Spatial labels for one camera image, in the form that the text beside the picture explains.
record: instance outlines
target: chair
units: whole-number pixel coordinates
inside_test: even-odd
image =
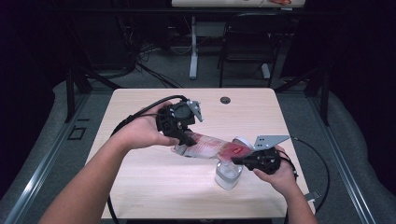
[[[276,59],[282,40],[290,28],[290,19],[280,14],[241,13],[225,24],[220,50],[219,86],[222,87],[224,62],[264,63],[272,65],[268,87],[271,87]]]

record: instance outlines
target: person's right hand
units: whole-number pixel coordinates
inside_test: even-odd
[[[275,146],[276,150],[285,151],[283,147]],[[281,157],[286,156],[283,153],[279,153]],[[254,169],[254,174],[261,180],[270,183],[273,188],[281,193],[283,196],[290,196],[295,188],[299,188],[294,177],[291,166],[286,161],[281,161],[279,169],[272,175],[268,175],[265,172]]]

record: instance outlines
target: dark background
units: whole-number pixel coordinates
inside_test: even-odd
[[[146,7],[144,1],[140,6],[139,1],[135,2],[135,7]],[[169,7],[169,1],[156,2],[159,7]],[[0,6],[2,197],[47,120],[54,101],[52,88],[66,79],[73,64],[100,69],[134,66],[131,56],[134,49],[125,45],[120,20],[60,18],[40,11],[39,6],[52,3],[17,0],[2,1]],[[107,0],[78,3],[86,3],[87,7],[114,6],[113,1]],[[76,2],[58,4],[72,6]],[[396,194],[396,183],[392,182],[392,171],[396,170],[393,161],[396,157],[395,3],[307,1],[306,9],[341,10],[348,16],[341,22],[301,20],[282,76],[299,76],[321,66],[326,52],[333,49],[334,34],[346,27],[342,36],[348,40],[347,44],[336,51],[330,70],[331,91],[360,126],[369,150],[369,162],[379,180]],[[166,48],[166,38],[157,35],[166,30],[168,22],[177,23],[177,18],[162,19],[140,18],[136,28],[140,35]],[[106,35],[99,37],[98,32]]]

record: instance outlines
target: table surface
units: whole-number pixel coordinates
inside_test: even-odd
[[[172,0],[173,7],[304,7],[305,0],[291,0],[285,6],[269,0]]]
[[[182,94],[201,102],[204,122],[193,131],[232,141],[236,136],[251,144],[257,135],[289,135],[276,95],[271,89],[129,89],[116,90],[109,102],[90,155],[130,114],[164,97]],[[227,96],[227,105],[220,98]],[[297,183],[307,193],[300,163],[291,140],[280,144],[296,166]],[[218,160],[185,158],[170,147],[131,150],[111,190],[118,218],[265,218],[283,217],[286,202],[271,185],[244,168],[238,184],[225,190],[215,181]],[[111,218],[106,207],[102,218]]]

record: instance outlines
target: gray carpet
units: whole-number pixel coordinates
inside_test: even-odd
[[[216,50],[218,49],[208,46],[208,48],[201,47],[200,49],[198,78],[195,80],[189,79],[189,53],[180,55],[174,52],[154,50],[150,53],[149,58],[145,58],[148,61],[143,63],[150,69],[173,78],[184,88],[216,88],[219,83],[219,70],[216,68],[218,62]],[[134,70],[125,77],[114,78],[112,81],[125,88],[163,88],[163,84],[156,78],[138,70]],[[227,81],[230,81],[227,83],[228,85],[233,85],[231,79]],[[56,161],[46,176],[40,191],[37,195],[34,195],[31,204],[28,204],[24,210],[25,213],[22,213],[22,223],[37,223],[56,194],[85,163],[111,96],[111,90],[108,87],[95,80],[90,80],[90,82],[93,86],[92,94],[85,98],[85,96],[77,93],[79,99],[86,99],[86,104],[79,110],[75,121],[72,123],[77,128],[84,128],[85,133],[81,140],[64,140],[59,146],[59,154],[57,154]],[[249,85],[241,82],[241,80],[236,80],[235,83]],[[281,80],[275,78],[273,87],[282,83]],[[340,175],[336,162],[334,162],[335,159],[329,140],[325,132],[323,132],[320,120],[315,116],[317,113],[315,108],[317,99],[305,98],[302,93],[303,88],[304,83],[301,83],[288,92],[278,94],[277,97],[290,135],[312,145],[330,168],[330,191],[326,201],[317,213],[318,221],[320,223],[341,224],[363,223],[360,213],[357,212],[356,206],[351,200],[345,180]],[[64,127],[66,118],[64,83],[56,87],[54,91],[56,93],[56,102],[52,108],[48,123],[14,184],[0,202],[0,222],[2,223],[6,222],[10,211],[21,197],[35,169],[49,150],[52,150],[58,133]],[[361,194],[367,202],[374,221],[376,223],[394,223],[394,220],[396,220],[396,199],[377,181],[375,173],[367,161],[367,148],[361,132],[353,118],[350,117],[342,103],[334,95],[331,95],[330,98],[329,121],[331,124],[330,129],[360,187]],[[327,186],[323,163],[306,145],[294,142],[294,146],[308,187],[311,190],[317,190],[323,195]],[[111,223],[109,220],[103,220],[103,223],[107,222]],[[273,223],[283,223],[283,220],[281,218],[274,219]]]

